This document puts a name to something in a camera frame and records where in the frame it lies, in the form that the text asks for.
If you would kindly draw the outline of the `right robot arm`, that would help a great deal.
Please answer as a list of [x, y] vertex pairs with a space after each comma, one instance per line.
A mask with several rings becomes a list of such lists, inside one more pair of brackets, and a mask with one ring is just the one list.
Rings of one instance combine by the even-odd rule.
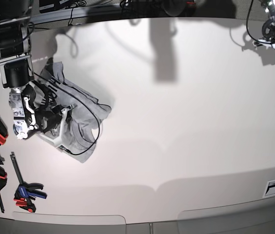
[[13, 131], [17, 139], [38, 134], [60, 150], [68, 146], [68, 121], [75, 104], [54, 78], [35, 76], [31, 61], [31, 0], [0, 0], [0, 76], [10, 90]]

